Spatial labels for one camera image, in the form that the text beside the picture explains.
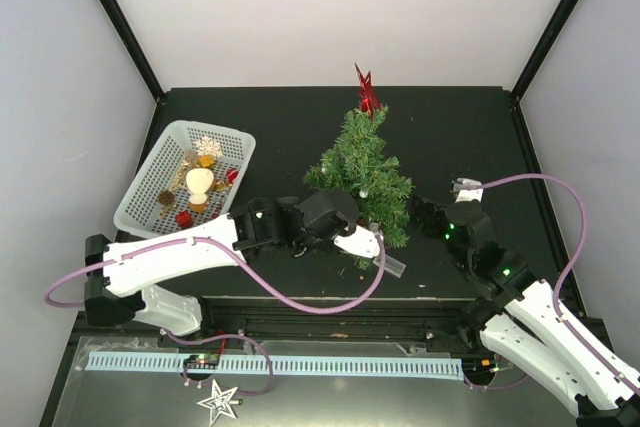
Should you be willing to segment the small green christmas tree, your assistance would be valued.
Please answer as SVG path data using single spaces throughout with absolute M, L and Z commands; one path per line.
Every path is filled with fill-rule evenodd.
M 303 177 L 317 190 L 340 189 L 356 200 L 358 223 L 376 223 L 385 246 L 404 248 L 409 241 L 408 201 L 412 180 L 400 173 L 400 162 L 385 153 L 386 141 L 379 136 L 389 107 L 384 105 L 373 119 L 354 108 L 345 114 L 340 135 Z

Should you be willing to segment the red glitter star ornament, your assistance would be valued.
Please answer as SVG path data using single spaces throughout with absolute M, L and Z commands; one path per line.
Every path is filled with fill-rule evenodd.
M 381 104 L 373 90 L 372 74 L 368 72 L 364 75 L 357 63 L 355 63 L 354 66 L 359 81 L 358 97 L 360 110 L 367 113 L 369 117 L 373 119 L 375 112 L 381 109 Z

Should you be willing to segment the gold foil gift box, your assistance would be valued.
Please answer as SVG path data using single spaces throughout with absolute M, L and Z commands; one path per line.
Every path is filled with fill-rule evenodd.
M 201 168 L 210 169 L 215 165 L 215 159 L 210 155 L 200 156 L 198 159 L 198 165 Z

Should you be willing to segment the white plastic basket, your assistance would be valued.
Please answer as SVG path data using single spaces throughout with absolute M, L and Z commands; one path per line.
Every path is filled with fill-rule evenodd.
M 224 155 L 215 159 L 210 168 L 224 187 L 214 187 L 208 194 L 206 209 L 196 213 L 189 209 L 189 191 L 185 176 L 194 167 L 199 155 L 194 142 L 202 136 L 218 140 Z M 246 132 L 229 127 L 195 121 L 175 121 L 160 134 L 142 166 L 136 173 L 114 214 L 115 226 L 133 236 L 153 238 L 180 230 L 175 215 L 188 210 L 194 225 L 206 223 L 226 213 L 239 190 L 256 147 L 255 138 Z M 239 170 L 234 184 L 226 178 L 230 168 Z M 163 190 L 175 194 L 175 202 L 163 207 L 157 196 Z

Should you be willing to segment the silver star topper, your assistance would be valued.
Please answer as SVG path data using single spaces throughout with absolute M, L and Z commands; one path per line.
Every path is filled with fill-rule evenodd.
M 226 388 L 221 387 L 215 380 L 211 381 L 209 396 L 196 403 L 197 406 L 207 410 L 209 427 L 215 426 L 222 418 L 233 420 L 238 418 L 235 408 L 242 404 L 242 401 L 236 398 L 238 393 L 237 386 Z

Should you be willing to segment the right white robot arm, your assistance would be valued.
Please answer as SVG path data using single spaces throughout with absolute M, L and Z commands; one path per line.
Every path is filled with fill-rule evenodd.
M 636 426 L 639 372 L 603 344 L 537 278 L 517 252 L 499 245 L 479 200 L 444 206 L 415 196 L 410 219 L 441 241 L 479 292 L 454 326 L 457 343 L 511 361 L 551 393 L 579 426 Z

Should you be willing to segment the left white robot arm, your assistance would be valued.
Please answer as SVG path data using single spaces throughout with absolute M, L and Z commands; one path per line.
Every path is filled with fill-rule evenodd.
M 372 259 L 379 253 L 373 232 L 358 225 L 355 200 L 341 190 L 297 197 L 256 198 L 211 221 L 181 232 L 133 243 L 88 237 L 86 265 L 96 265 L 84 284 L 84 312 L 95 327 L 142 322 L 207 344 L 215 323 L 204 302 L 161 288 L 173 278 L 238 265 L 269 251 L 295 257 L 335 248 Z

